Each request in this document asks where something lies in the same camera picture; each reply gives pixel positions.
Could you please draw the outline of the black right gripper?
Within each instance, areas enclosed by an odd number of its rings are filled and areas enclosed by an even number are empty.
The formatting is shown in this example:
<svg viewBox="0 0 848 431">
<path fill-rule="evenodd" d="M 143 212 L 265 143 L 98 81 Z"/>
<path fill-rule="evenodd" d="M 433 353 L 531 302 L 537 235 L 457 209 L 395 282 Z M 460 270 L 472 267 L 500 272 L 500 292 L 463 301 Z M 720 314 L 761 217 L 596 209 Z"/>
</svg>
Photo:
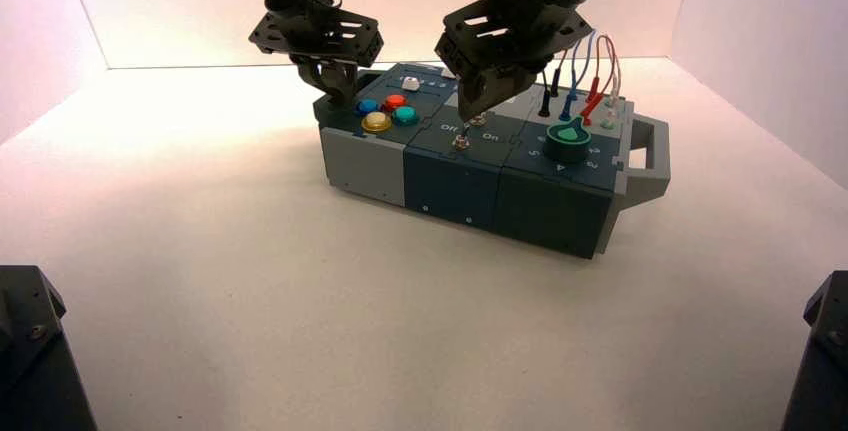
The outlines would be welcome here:
<svg viewBox="0 0 848 431">
<path fill-rule="evenodd" d="M 589 35 L 593 28 L 577 12 L 585 1 L 477 0 L 445 16 L 435 51 L 460 77 L 460 119 L 526 91 L 553 54 Z"/>
</svg>

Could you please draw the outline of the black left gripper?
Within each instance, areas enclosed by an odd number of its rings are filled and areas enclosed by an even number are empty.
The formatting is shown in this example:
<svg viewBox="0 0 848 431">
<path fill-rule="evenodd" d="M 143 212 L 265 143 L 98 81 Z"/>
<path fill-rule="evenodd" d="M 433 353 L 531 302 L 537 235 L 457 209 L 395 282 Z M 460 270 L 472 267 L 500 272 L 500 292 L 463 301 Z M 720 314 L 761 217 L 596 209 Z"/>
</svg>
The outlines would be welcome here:
<svg viewBox="0 0 848 431">
<path fill-rule="evenodd" d="M 342 2 L 264 0 L 266 14 L 249 35 L 261 52 L 289 55 L 299 77 L 335 105 L 352 101 L 358 66 L 371 66 L 383 47 L 378 22 Z"/>
</svg>

